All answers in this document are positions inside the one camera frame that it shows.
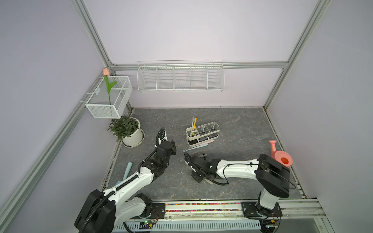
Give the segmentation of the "light blue toothbrush vertical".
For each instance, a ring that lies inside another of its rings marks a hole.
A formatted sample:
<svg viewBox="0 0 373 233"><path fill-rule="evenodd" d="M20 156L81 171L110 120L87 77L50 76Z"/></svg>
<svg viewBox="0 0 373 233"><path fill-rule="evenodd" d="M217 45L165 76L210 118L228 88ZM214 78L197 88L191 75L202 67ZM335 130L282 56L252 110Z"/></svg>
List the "light blue toothbrush vertical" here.
<svg viewBox="0 0 373 233"><path fill-rule="evenodd" d="M192 137L193 129L194 129L194 123L195 123L195 118L193 117L192 118L192 124L191 124L191 128L190 128L189 137Z"/></svg>

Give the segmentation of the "yellow toothbrush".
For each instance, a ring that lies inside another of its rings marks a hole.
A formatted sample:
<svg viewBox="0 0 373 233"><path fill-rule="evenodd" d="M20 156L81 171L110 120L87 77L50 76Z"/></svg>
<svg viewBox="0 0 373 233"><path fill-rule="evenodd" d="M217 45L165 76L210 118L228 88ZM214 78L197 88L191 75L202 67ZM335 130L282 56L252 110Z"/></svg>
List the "yellow toothbrush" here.
<svg viewBox="0 0 373 233"><path fill-rule="evenodd" d="M194 131L194 129L195 129L196 122L197 122L197 118L194 117L194 118L193 118L193 124L192 124L192 127L191 127L191 131L190 131L190 134L189 134L189 137L192 137L192 136L193 136L193 131Z"/></svg>

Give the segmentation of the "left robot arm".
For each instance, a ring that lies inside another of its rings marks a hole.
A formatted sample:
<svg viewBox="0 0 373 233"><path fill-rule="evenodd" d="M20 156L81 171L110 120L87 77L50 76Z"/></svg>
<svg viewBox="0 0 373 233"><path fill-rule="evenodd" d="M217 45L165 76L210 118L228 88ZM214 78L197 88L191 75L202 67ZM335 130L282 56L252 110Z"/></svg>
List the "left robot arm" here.
<svg viewBox="0 0 373 233"><path fill-rule="evenodd" d="M110 233L127 220L151 214L152 200L138 191L159 178L169 166L170 157L176 154L173 140L161 128L156 136L154 150L138 166L137 171L112 188L92 191L74 226L81 233Z"/></svg>

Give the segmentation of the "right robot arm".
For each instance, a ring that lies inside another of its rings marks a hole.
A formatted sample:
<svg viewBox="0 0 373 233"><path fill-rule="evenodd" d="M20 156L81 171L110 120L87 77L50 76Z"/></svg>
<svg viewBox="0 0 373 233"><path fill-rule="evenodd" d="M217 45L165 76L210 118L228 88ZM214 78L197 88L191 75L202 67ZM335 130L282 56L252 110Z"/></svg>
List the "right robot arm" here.
<svg viewBox="0 0 373 233"><path fill-rule="evenodd" d="M213 159L208 161L204 153L190 155L184 152L185 163L192 169L192 177L198 183L229 185L229 178L243 178L258 181L264 188L257 201L258 210L274 210L279 199L289 197L290 169L268 155L246 161Z"/></svg>

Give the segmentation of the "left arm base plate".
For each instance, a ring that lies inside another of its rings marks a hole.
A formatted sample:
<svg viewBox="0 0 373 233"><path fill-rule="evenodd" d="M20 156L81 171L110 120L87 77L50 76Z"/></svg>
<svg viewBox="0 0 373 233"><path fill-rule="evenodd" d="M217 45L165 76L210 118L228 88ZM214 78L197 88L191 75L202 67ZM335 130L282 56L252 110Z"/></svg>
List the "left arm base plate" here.
<svg viewBox="0 0 373 233"><path fill-rule="evenodd" d="M164 203L153 203L151 206L147 206L144 212L140 216L132 217L131 220L135 219L164 219L166 213L166 205Z"/></svg>

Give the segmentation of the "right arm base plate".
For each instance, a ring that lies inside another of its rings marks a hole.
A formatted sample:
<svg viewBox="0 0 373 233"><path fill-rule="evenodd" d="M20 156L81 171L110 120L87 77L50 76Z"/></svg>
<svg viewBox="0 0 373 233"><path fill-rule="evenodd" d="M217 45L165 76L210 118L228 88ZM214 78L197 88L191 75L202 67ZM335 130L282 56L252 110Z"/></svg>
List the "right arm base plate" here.
<svg viewBox="0 0 373 233"><path fill-rule="evenodd" d="M283 216L279 203L276 203L272 210L261 207L258 202L242 202L241 207L243 216L249 219L265 220L270 217Z"/></svg>

